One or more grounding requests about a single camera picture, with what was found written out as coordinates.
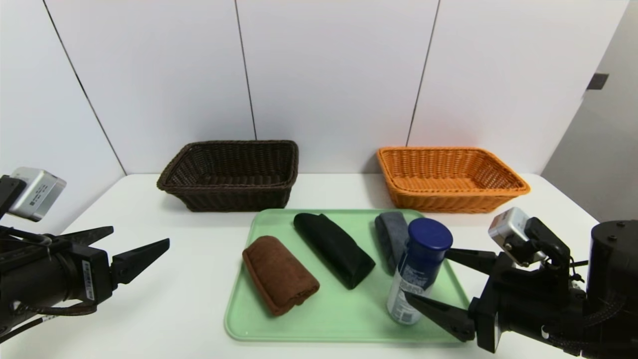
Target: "brown towel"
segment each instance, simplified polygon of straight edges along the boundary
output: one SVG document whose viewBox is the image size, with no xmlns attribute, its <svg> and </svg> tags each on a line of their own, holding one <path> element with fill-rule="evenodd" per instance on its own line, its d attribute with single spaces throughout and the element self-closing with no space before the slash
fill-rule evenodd
<svg viewBox="0 0 638 359">
<path fill-rule="evenodd" d="M 319 290 L 319 282 L 275 237 L 257 238 L 242 257 L 255 287 L 275 316 L 303 304 Z"/>
</svg>

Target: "wicker basket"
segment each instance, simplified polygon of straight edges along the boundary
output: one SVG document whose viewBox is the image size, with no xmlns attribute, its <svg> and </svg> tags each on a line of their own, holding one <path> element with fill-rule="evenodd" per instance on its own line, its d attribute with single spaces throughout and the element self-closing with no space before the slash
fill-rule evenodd
<svg viewBox="0 0 638 359">
<path fill-rule="evenodd" d="M 284 208 L 298 162 L 293 141 L 196 142 L 168 164 L 158 188 L 194 212 Z"/>
<path fill-rule="evenodd" d="M 530 191 L 512 169 L 480 148 L 386 147 L 377 157 L 398 208 L 487 213 Z"/>
</svg>

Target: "table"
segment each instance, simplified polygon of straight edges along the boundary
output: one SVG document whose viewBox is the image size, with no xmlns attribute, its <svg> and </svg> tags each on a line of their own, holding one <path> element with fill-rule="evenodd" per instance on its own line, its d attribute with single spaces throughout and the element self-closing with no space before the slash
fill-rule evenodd
<svg viewBox="0 0 638 359">
<path fill-rule="evenodd" d="M 487 235 L 493 217 L 512 206 L 551 228 L 576 261 L 589 256 L 597 221 L 540 176 L 524 174 L 532 191 L 488 214 L 426 214 L 447 225 L 455 248 L 498 251 Z M 515 333 L 504 333 L 496 355 L 475 342 L 458 345 L 237 342 L 223 318 L 255 213 L 191 213 L 156 188 L 158 175 L 118 181 L 67 229 L 113 225 L 93 246 L 110 256 L 163 238 L 171 248 L 131 284 L 120 285 L 97 313 L 59 317 L 2 345 L 3 359 L 111 358 L 573 358 Z M 380 174 L 300 174 L 287 208 L 392 208 Z M 487 276 L 453 263 L 468 296 Z"/>
</svg>

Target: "green tray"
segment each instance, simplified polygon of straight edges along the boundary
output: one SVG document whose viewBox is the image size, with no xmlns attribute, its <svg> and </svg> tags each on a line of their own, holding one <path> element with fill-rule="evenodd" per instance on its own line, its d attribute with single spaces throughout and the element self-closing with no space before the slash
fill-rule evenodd
<svg viewBox="0 0 638 359">
<path fill-rule="evenodd" d="M 242 265 L 235 282 L 225 327 L 237 340 L 285 342 L 458 342 L 445 330 L 423 317 L 417 324 L 396 323 L 385 307 L 392 276 L 388 273 L 376 241 L 374 219 L 396 210 L 265 210 L 257 214 L 246 246 L 260 236 L 275 236 L 320 283 L 317 293 L 280 317 L 272 316 L 262 303 Z M 406 221 L 419 212 L 399 210 Z M 323 213 L 343 228 L 372 257 L 376 266 L 355 288 L 347 290 L 299 236 L 292 221 L 298 213 Z M 444 262 L 431 298 L 466 308 L 468 300 L 449 263 Z"/>
</svg>

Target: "towel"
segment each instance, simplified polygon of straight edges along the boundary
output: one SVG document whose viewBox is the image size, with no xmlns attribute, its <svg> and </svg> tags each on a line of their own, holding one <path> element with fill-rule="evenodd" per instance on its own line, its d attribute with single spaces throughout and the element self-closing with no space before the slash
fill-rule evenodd
<svg viewBox="0 0 638 359">
<path fill-rule="evenodd" d="M 302 305 L 319 290 L 319 282 L 275 237 L 257 238 L 242 257 L 257 291 L 274 316 Z"/>
<path fill-rule="evenodd" d="M 401 212 L 385 212 L 375 218 L 377 239 L 391 274 L 396 271 L 405 245 L 410 240 L 408 224 Z"/>
<path fill-rule="evenodd" d="M 375 267 L 355 240 L 325 215 L 299 213 L 293 221 L 301 236 L 333 267 L 348 289 L 353 289 Z"/>
</svg>

